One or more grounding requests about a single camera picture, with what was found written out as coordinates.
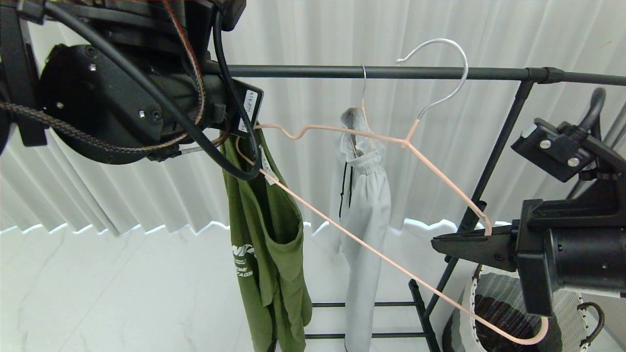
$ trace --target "clothing rack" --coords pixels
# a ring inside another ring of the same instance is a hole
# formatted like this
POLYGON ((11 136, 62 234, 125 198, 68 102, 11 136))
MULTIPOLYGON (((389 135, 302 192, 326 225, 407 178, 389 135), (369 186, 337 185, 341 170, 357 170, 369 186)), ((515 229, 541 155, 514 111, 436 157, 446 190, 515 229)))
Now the clothing rack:
MULTIPOLYGON (((367 72, 368 79, 392 79, 392 80, 458 80, 463 74, 462 68, 456 67, 398 67, 398 66, 286 66, 286 65, 229 65, 232 76, 235 77, 258 77, 258 78, 363 78, 363 71, 367 72)), ((471 197, 481 210, 486 203, 480 198, 489 182, 498 159, 504 150, 506 143, 513 131, 520 112, 530 90, 535 83, 552 84, 560 82, 589 83, 595 85, 626 86, 626 76, 597 75, 593 73, 566 72, 558 68, 469 68, 468 80, 493 80, 493 81, 519 81, 520 85, 515 93, 515 99, 511 104, 508 116, 500 130, 498 139, 491 151, 485 169, 476 184, 471 197)), ((458 232, 473 229, 478 223, 478 217, 467 208, 461 219, 458 232)), ((446 256, 448 263, 441 275, 437 290, 443 291, 456 267, 458 258, 446 256)), ((376 307, 415 307, 422 332, 417 333, 374 333, 373 338, 426 338, 431 352, 440 352, 436 335, 430 323, 430 315, 439 300, 439 296, 433 294, 426 307, 419 293, 419 287, 415 280, 409 281, 409 290, 413 296, 413 302, 381 302, 376 307)), ((315 308, 344 307, 344 303, 314 303, 315 308)), ((307 334, 307 339, 341 339, 344 334, 307 334)))

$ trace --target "screw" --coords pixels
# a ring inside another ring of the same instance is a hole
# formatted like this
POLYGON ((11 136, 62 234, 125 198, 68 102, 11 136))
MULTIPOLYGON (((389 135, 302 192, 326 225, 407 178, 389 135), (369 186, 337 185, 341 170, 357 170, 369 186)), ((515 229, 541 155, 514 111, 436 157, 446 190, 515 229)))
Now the screw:
POLYGON ((152 119, 155 121, 161 120, 161 112, 158 110, 152 110, 152 119))
POLYGON ((87 54, 87 56, 93 57, 96 54, 96 50, 94 49, 94 47, 88 46, 87 48, 85 48, 85 53, 87 54))
POLYGON ((567 160, 567 165, 571 167, 577 167, 580 164, 580 160, 578 158, 571 158, 567 160))

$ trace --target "clothing tag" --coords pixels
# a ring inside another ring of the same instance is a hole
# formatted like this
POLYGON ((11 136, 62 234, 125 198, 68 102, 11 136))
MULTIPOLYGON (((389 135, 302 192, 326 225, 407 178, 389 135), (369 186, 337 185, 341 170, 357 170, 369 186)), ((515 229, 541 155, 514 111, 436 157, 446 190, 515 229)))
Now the clothing tag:
MULTIPOLYGON (((267 157, 265 156, 265 150, 263 150, 263 146, 259 145, 259 148, 261 149, 261 165, 263 166, 263 170, 265 170, 265 172, 267 172, 268 175, 278 180, 278 176, 276 176, 276 174, 272 170, 272 166, 270 165, 269 160, 267 160, 267 157)), ((270 186, 276 183, 274 182, 274 180, 270 179, 267 176, 265 176, 265 179, 270 186)))
MULTIPOLYGON (((250 121, 252 121, 252 116, 254 115, 254 109, 257 107, 258 96, 259 94, 252 90, 248 90, 245 92, 244 109, 245 109, 245 112, 248 113, 248 118, 250 119, 250 121)), ((242 132, 248 132, 248 130, 246 129, 244 125, 243 118, 239 119, 239 130, 242 132)))

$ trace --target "silver bolt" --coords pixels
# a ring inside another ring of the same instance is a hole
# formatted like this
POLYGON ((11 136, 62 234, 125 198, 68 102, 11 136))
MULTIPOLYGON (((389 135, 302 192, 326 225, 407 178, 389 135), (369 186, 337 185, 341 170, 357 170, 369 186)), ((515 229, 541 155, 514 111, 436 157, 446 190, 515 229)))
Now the silver bolt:
POLYGON ((577 167, 578 164, 580 164, 580 160, 578 158, 571 158, 570 160, 567 160, 567 165, 571 167, 577 167))

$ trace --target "hanger hook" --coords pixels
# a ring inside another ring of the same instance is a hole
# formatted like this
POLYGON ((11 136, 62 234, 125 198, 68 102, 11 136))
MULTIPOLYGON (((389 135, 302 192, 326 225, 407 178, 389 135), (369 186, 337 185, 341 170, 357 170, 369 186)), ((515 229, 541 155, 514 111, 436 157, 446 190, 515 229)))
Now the hanger hook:
POLYGON ((361 67, 363 67, 363 94, 361 98, 365 100, 365 88, 367 87, 367 72, 365 71, 365 66, 361 65, 361 67))
POLYGON ((403 62, 407 61, 415 53, 417 53, 421 48, 423 48, 423 47, 425 47, 427 45, 433 44, 433 43, 444 43, 444 44, 451 45, 461 54, 461 57, 463 59, 463 75, 461 75, 461 81, 459 81, 459 85, 456 86, 456 88, 452 91, 452 93, 450 93, 447 97, 445 97, 443 99, 440 99, 440 100, 438 100, 438 101, 436 101, 434 103, 431 103, 431 104, 427 105, 425 108, 423 108, 422 111, 419 112, 417 120, 420 120, 424 116, 424 114, 426 114, 426 112, 430 108, 432 108, 433 106, 435 106, 435 105, 437 105, 439 103, 443 103, 444 101, 452 98, 455 94, 457 94, 457 92, 459 92, 459 90, 461 89, 461 87, 465 83, 465 80, 467 80, 468 71, 470 70, 470 66, 468 64, 468 58, 465 55, 465 52, 463 51, 461 46, 459 44, 457 44, 455 41, 450 40, 450 39, 446 39, 446 38, 436 38, 436 39, 431 39, 429 41, 425 41, 425 42, 421 43, 417 48, 413 49, 412 52, 410 52, 405 58, 396 60, 396 63, 400 64, 400 63, 403 63, 403 62))

